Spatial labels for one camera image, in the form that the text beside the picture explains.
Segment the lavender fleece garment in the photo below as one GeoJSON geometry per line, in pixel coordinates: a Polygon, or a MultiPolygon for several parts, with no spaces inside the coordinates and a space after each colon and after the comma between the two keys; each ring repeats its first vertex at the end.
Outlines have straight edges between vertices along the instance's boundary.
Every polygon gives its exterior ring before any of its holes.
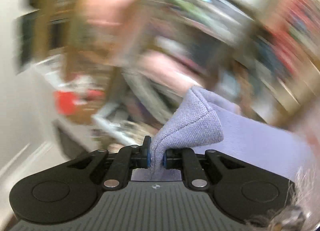
{"type": "Polygon", "coordinates": [[[299,168],[316,163],[310,146],[295,134],[236,113],[237,106],[199,86],[191,87],[179,108],[150,144],[149,169],[133,171],[133,181],[179,181],[178,170],[163,167],[168,149],[213,149],[293,180],[299,168]]]}

